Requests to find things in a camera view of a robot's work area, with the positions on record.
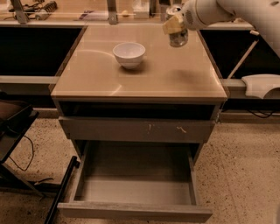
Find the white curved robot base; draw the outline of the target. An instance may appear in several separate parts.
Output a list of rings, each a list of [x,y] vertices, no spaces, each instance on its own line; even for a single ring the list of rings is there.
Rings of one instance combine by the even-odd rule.
[[[269,91],[280,88],[280,75],[277,74],[254,74],[244,76],[241,80],[246,86],[245,95],[260,99],[263,99]]]

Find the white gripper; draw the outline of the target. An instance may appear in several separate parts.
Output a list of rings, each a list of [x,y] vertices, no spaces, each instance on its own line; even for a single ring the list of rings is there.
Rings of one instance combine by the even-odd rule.
[[[223,9],[217,0],[187,0],[181,15],[174,15],[163,24],[164,34],[174,34],[188,30],[200,30],[209,25],[228,22],[234,15]]]

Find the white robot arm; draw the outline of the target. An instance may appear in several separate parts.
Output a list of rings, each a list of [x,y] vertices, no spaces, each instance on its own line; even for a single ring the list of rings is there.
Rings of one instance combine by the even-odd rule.
[[[241,18],[251,24],[280,56],[279,0],[188,0],[164,24],[164,34],[200,30]]]

